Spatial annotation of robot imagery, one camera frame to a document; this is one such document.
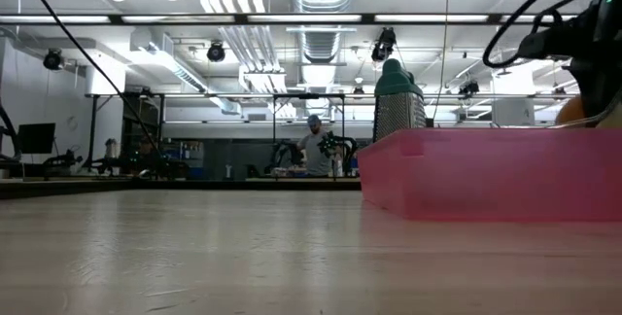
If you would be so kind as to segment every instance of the ceiling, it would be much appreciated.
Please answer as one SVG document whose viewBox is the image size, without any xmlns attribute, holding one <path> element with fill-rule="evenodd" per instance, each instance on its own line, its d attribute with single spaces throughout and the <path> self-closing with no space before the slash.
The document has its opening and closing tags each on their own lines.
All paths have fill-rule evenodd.
<svg viewBox="0 0 622 315">
<path fill-rule="evenodd" d="M 199 0 L 49 0 L 60 14 L 170 14 L 204 13 Z M 263 0 L 270 13 L 289 13 L 293 10 L 292 0 Z M 426 13 L 449 14 L 467 13 L 512 13 L 526 0 L 353 0 L 351 12 L 357 13 Z M 540 0 L 530 10 L 537 13 L 559 0 Z M 577 14 L 587 7 L 590 0 L 577 0 L 562 9 L 565 14 Z M 0 0 L 0 14 L 42 14 L 44 7 L 38 0 Z M 338 90 L 351 92 L 355 78 L 363 78 L 363 84 L 373 86 L 380 72 L 371 62 L 370 46 L 378 38 L 381 26 L 355 26 L 356 32 L 346 33 L 339 53 L 335 83 Z M 129 35 L 133 27 L 71 27 L 71 31 L 80 38 L 90 38 L 105 45 L 131 60 Z M 287 73 L 286 85 L 295 88 L 300 83 L 300 53 L 294 34 L 286 32 L 285 26 L 272 26 L 271 35 L 282 66 Z M 494 25 L 400 25 L 395 27 L 397 50 L 392 57 L 403 62 L 406 69 L 415 76 L 416 83 L 426 93 L 438 91 L 443 84 L 458 86 L 465 79 L 455 77 L 469 66 L 470 78 L 476 79 L 482 91 L 489 90 L 491 71 L 481 62 L 482 52 L 497 27 Z M 500 49 L 516 48 L 530 27 L 510 28 L 499 43 Z M 215 26 L 158 26 L 152 27 L 154 34 L 166 33 L 176 43 L 176 57 L 181 58 L 208 84 L 218 86 L 224 91 L 236 92 L 239 88 L 237 76 L 239 63 L 229 52 L 224 62 L 209 62 L 205 56 L 206 47 L 212 40 L 222 40 L 218 27 Z M 20 30 L 21 39 L 35 36 L 39 40 L 63 37 L 56 27 L 28 26 Z M 443 47 L 446 54 L 442 56 Z M 551 88 L 554 82 L 563 83 L 571 80 L 566 71 L 553 63 L 540 64 L 534 71 L 537 89 Z M 155 65 L 138 64 L 129 68 L 127 81 L 131 84 L 148 85 L 155 90 L 175 90 L 179 80 L 166 69 Z"/>
</svg>

